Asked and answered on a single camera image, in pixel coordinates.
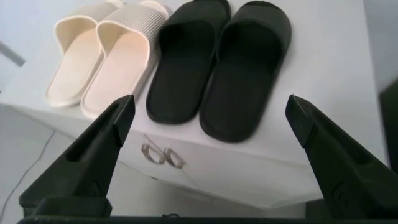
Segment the slipper strap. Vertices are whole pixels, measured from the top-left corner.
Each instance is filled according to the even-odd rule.
[[[141,33],[149,41],[150,50],[156,51],[159,29],[166,20],[167,15],[156,9],[139,4],[128,4],[110,14],[99,25],[113,23],[132,32]],[[106,44],[104,41],[101,41],[101,45],[105,54],[109,54],[113,45]]]
[[[93,23],[93,27],[103,20],[106,16],[117,10],[118,8],[109,2],[102,2],[99,4],[90,4],[77,9],[67,17],[59,20],[55,25],[55,36],[58,40],[58,44],[64,54],[70,44],[79,36],[82,32],[86,31],[88,27],[81,27],[80,22],[73,20],[76,19],[87,19]]]

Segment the floor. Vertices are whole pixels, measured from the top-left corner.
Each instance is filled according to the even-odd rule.
[[[17,223],[22,218],[19,195],[72,142],[70,137],[0,105],[0,223]],[[199,194],[153,180],[120,162],[108,199],[113,206],[112,215],[303,218],[305,214],[304,205],[260,210]]]

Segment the white wall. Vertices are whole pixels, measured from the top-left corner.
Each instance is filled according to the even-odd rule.
[[[377,90],[398,78],[398,1],[365,0]]]

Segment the textured strap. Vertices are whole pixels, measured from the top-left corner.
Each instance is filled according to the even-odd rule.
[[[222,0],[196,0],[179,7],[164,24],[164,27],[191,21],[209,22],[216,35],[231,18],[228,2]]]
[[[66,19],[76,17],[89,17],[96,23],[99,23],[117,9],[118,7],[110,2],[102,2],[99,4],[83,6],[75,12],[71,13],[68,17],[66,17]]]
[[[102,26],[106,24],[116,24],[132,32],[139,32],[147,38],[150,49],[153,51],[156,48],[159,28],[167,20],[167,16],[163,12],[148,6],[128,4],[101,21],[97,30],[102,29]],[[103,34],[105,34],[105,31],[98,32],[101,45],[105,55],[107,55],[118,37],[111,36],[109,33]]]
[[[268,2],[250,2],[242,6],[227,23],[225,29],[242,21],[254,21],[272,30],[282,41],[284,52],[287,51],[292,36],[289,18],[277,6]]]
[[[70,44],[79,34],[88,29],[94,29],[99,21],[117,9],[114,4],[109,2],[91,4],[83,6],[69,16],[59,20],[55,25],[55,36],[62,53],[68,50]],[[82,19],[86,19],[89,22],[82,26]]]

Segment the black object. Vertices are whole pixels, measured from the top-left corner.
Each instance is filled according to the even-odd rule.
[[[113,102],[19,197],[24,216],[108,217],[106,194],[135,109],[132,95]]]
[[[227,0],[194,0],[162,26],[162,58],[146,101],[150,119],[180,124],[196,115],[214,66],[220,30],[230,18]]]
[[[290,127],[333,218],[398,218],[398,176],[307,100],[290,96]]]
[[[21,195],[25,218],[19,223],[398,222],[398,176],[315,106],[297,96],[289,98],[286,117],[307,153],[332,218],[350,220],[181,218],[176,214],[110,217],[111,205],[105,196],[133,117],[132,96],[113,103]]]
[[[379,99],[391,169],[398,174],[398,80],[386,88]]]
[[[251,136],[291,35],[289,18],[273,4],[253,1],[239,9],[221,35],[213,80],[200,111],[204,132],[226,142]]]

